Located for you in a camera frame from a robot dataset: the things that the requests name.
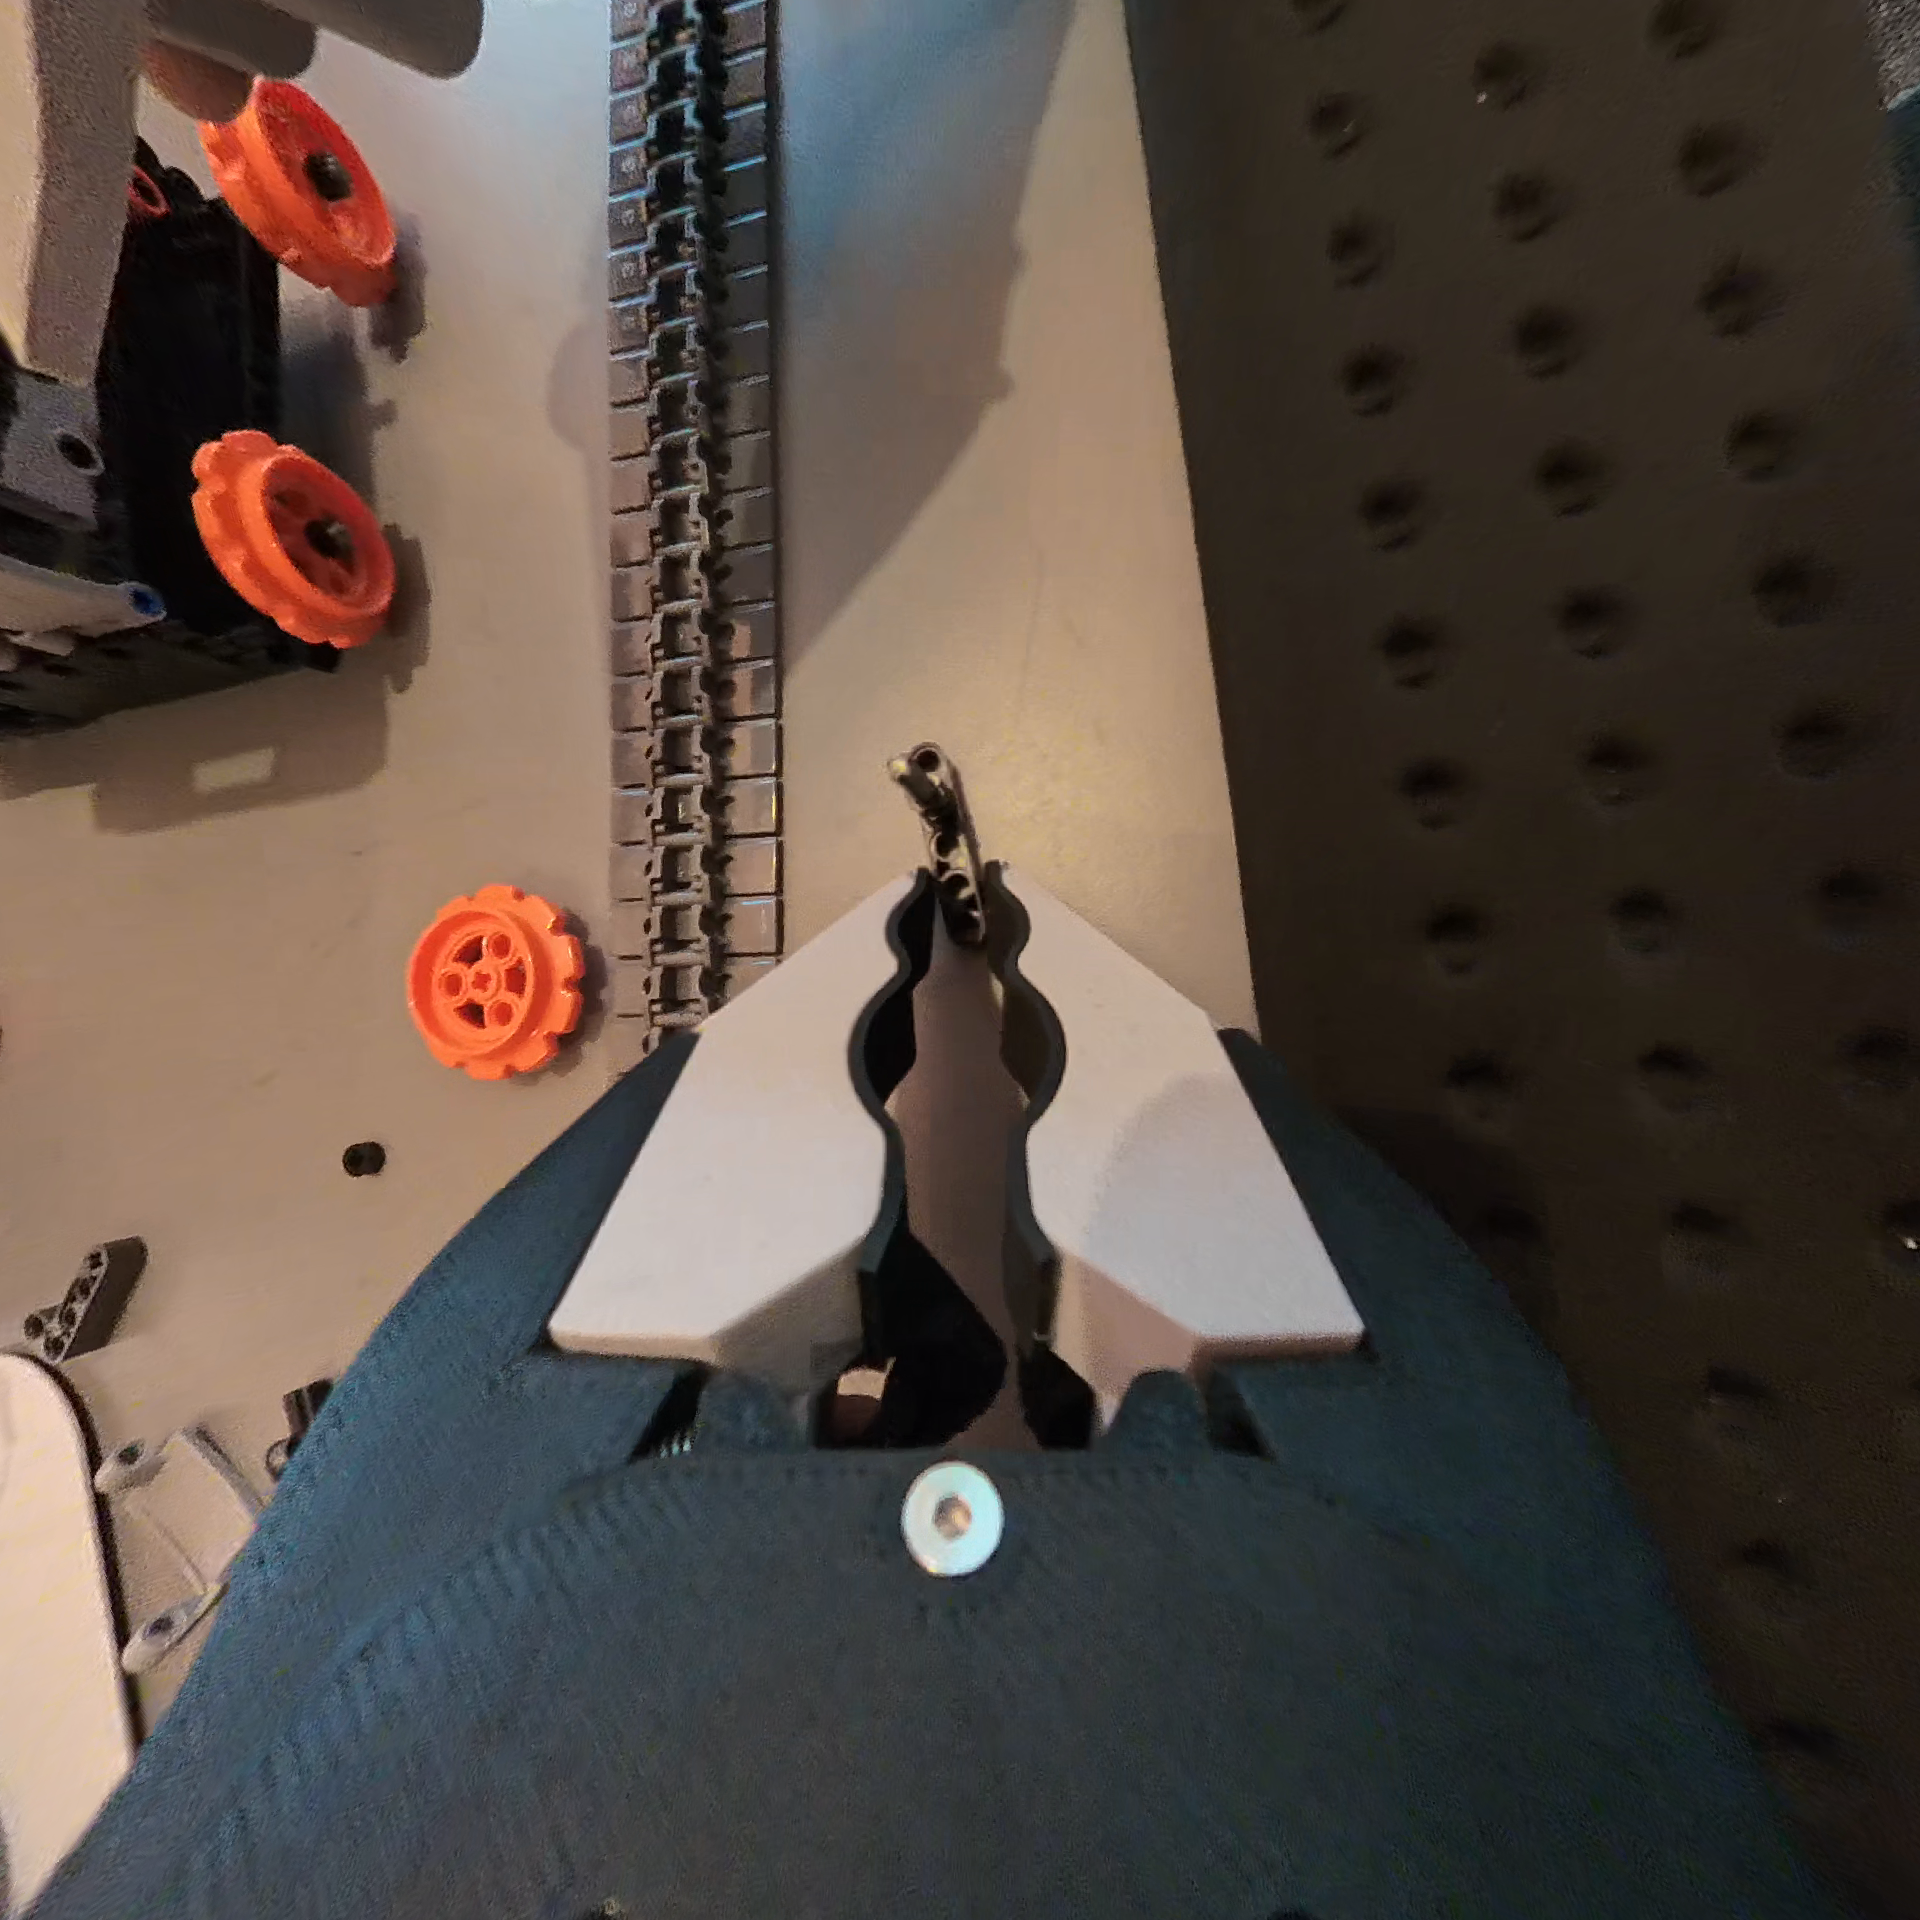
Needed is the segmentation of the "toy vehicle with orange wheels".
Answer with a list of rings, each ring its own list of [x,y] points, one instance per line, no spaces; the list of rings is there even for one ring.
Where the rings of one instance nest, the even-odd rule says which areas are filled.
[[[295,81],[254,81],[199,145],[213,196],[133,146],[93,372],[5,347],[5,746],[326,677],[393,611],[371,505],[281,437],[281,276],[389,303],[389,204]]]

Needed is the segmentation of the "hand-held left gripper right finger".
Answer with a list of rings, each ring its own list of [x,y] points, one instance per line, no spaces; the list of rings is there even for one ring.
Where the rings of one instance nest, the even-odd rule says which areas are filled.
[[[1015,869],[982,874],[1006,1148],[1001,1276],[1029,1421],[1143,1377],[1360,1352],[1364,1324],[1216,1023]]]

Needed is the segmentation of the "person's right hand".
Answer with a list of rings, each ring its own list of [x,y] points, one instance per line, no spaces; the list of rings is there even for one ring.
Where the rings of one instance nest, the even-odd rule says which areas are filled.
[[[150,39],[139,59],[148,91],[199,124],[229,124],[248,106],[254,76],[224,59]]]

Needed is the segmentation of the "orange gear-edged wheel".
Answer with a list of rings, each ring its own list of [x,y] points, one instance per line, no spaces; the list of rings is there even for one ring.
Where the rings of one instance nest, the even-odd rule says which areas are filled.
[[[423,929],[404,1001],[428,1055],[476,1084],[555,1063],[585,1011],[585,946],[568,914],[516,884],[456,896]]]

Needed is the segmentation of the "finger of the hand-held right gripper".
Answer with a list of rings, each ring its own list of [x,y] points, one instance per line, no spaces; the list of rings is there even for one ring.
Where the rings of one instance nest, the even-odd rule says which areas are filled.
[[[127,224],[145,16],[131,2],[20,10],[20,364],[96,375]]]

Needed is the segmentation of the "light grey curved panel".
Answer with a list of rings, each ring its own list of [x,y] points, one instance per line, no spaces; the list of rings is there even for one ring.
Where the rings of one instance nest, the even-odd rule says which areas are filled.
[[[93,1474],[93,1490],[111,1521],[133,1521],[134,1533],[159,1548],[176,1577],[163,1604],[127,1625],[119,1664],[136,1681],[209,1619],[264,1504],[200,1427],[111,1450]]]

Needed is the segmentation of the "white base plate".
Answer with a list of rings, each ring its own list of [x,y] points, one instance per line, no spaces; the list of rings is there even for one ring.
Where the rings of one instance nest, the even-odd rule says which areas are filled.
[[[134,1759],[88,1435],[41,1362],[1,1359],[5,1915],[24,1914]]]

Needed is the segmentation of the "dark grey short bent liftarm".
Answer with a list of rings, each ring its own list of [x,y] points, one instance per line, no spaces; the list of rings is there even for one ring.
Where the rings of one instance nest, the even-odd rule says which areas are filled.
[[[148,1263],[142,1237],[107,1239],[92,1245],[61,1299],[27,1313],[20,1324],[22,1352],[47,1364],[87,1359],[102,1348]]]

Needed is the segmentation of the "dark studded panel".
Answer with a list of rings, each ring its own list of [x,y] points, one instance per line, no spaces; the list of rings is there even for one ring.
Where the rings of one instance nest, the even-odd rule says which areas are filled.
[[[1265,1045],[1915,1915],[1915,4],[1124,4]]]

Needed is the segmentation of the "black five-hole liftarm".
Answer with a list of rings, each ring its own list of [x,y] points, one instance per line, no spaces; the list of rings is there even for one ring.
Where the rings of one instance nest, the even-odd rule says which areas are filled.
[[[947,791],[934,802],[918,804],[902,788],[900,793],[918,817],[926,855],[923,867],[940,896],[948,938],[958,946],[980,949],[987,943],[990,924],[987,908],[980,896],[982,869],[975,848],[975,833],[961,778],[943,749],[941,754],[947,762]]]

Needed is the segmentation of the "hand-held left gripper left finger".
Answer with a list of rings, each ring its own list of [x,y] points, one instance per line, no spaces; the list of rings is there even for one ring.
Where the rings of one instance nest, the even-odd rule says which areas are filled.
[[[663,1104],[547,1322],[555,1348],[807,1402],[918,1339],[892,1101],[929,949],[933,875],[909,871],[663,1050]]]

